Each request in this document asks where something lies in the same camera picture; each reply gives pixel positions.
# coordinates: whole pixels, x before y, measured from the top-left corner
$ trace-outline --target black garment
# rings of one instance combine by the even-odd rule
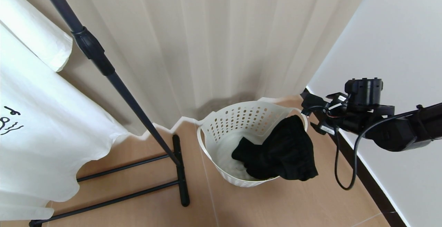
[[[244,162],[247,173],[261,180],[281,176],[306,181],[318,175],[313,144],[297,115],[279,122],[262,145],[242,138],[232,158]]]

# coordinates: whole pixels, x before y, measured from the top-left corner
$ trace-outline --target white plastic basket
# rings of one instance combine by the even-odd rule
[[[210,113],[202,120],[202,125],[197,130],[199,145],[223,178],[235,186],[252,187],[274,180],[277,177],[268,180],[253,178],[246,172],[242,162],[232,159],[232,152],[242,137],[261,145],[273,128],[293,110],[302,116],[304,129],[307,131],[307,118],[297,108],[261,101],[232,104]],[[204,132],[205,142],[202,140],[201,130]]]

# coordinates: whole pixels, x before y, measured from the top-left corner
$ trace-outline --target beige curtain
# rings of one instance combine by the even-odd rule
[[[48,0],[29,0],[65,27]],[[303,91],[361,0],[68,0],[151,119],[168,128],[227,104]],[[81,54],[65,76],[144,128]]]

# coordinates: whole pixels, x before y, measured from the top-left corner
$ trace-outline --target clothes rack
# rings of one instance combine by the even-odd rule
[[[147,128],[147,130],[152,134],[152,136],[155,138],[155,140],[160,144],[160,146],[163,148],[163,150],[166,152],[166,154],[149,158],[143,161],[139,161],[133,164],[128,164],[122,167],[118,167],[115,169],[110,169],[104,172],[99,172],[93,175],[89,175],[83,178],[77,179],[78,182],[89,180],[93,178],[97,178],[100,176],[108,175],[113,172],[118,172],[121,170],[129,169],[134,166],[150,163],[153,161],[157,161],[164,158],[171,158],[172,161],[176,165],[176,172],[178,179],[171,181],[169,183],[164,183],[159,186],[155,186],[143,191],[139,191],[133,194],[129,194],[123,197],[119,197],[113,200],[109,200],[103,203],[99,203],[96,205],[88,206],[85,208],[77,209],[74,211],[69,211],[63,214],[52,216],[49,219],[40,219],[40,220],[32,220],[29,222],[30,227],[41,227],[41,225],[45,222],[49,222],[56,219],[61,219],[64,217],[72,216],[75,214],[79,214],[85,211],[94,210],[96,208],[101,208],[107,205],[115,204],[118,202],[121,202],[123,200],[128,200],[137,196],[141,196],[144,194],[147,194],[149,192],[155,192],[170,186],[178,185],[180,189],[180,200],[181,205],[184,207],[188,206],[190,204],[190,198],[189,198],[189,192],[188,192],[188,186],[186,182],[186,175],[184,172],[184,164],[183,164],[183,156],[181,154],[181,145],[180,145],[180,138],[178,135],[174,135],[172,137],[173,141],[173,149],[172,151],[164,142],[164,139],[160,136],[158,131],[153,126],[152,122],[149,120],[147,115],[144,113],[142,108],[139,106],[135,98],[132,96],[131,92],[128,90],[128,88],[125,86],[123,81],[120,79],[118,74],[115,72],[115,68],[112,66],[109,59],[104,54],[104,49],[102,48],[101,44],[98,42],[98,40],[93,36],[91,32],[87,30],[85,26],[83,26],[75,13],[73,12],[72,8],[69,6],[68,2],[66,0],[50,0],[54,7],[57,9],[58,13],[62,16],[66,24],[71,29],[71,33],[73,35],[73,38],[75,39],[75,42],[77,43],[77,46],[82,50],[84,55],[90,59],[95,66],[101,71],[101,73],[106,76],[106,78],[111,82],[111,84],[115,87],[115,89],[118,91],[118,93],[123,97],[123,99],[126,101],[126,103],[131,107],[131,109],[134,111],[134,113],[137,115],[137,117],[140,119],[140,121],[144,124],[144,126]]]

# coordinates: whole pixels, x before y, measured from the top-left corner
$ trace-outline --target tile floor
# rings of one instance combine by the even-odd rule
[[[298,96],[280,105],[300,107]],[[310,121],[317,122],[312,115]],[[172,135],[160,131],[169,145]],[[131,200],[51,221],[43,227],[388,227],[364,186],[357,181],[350,191],[342,190],[333,174],[336,146],[328,136],[309,128],[314,143],[319,176],[311,180],[278,178],[253,188],[240,188],[225,181],[202,153],[194,123],[184,122],[176,133],[181,138],[191,204],[180,204],[177,186]],[[86,164],[78,177],[162,154],[152,137],[146,141],[129,138],[109,155]],[[349,182],[352,169],[340,156],[338,173]],[[163,159],[80,183],[80,191],[63,203],[50,202],[56,214],[93,205],[176,179],[175,166]],[[1,227],[24,227],[28,221],[2,222]]]

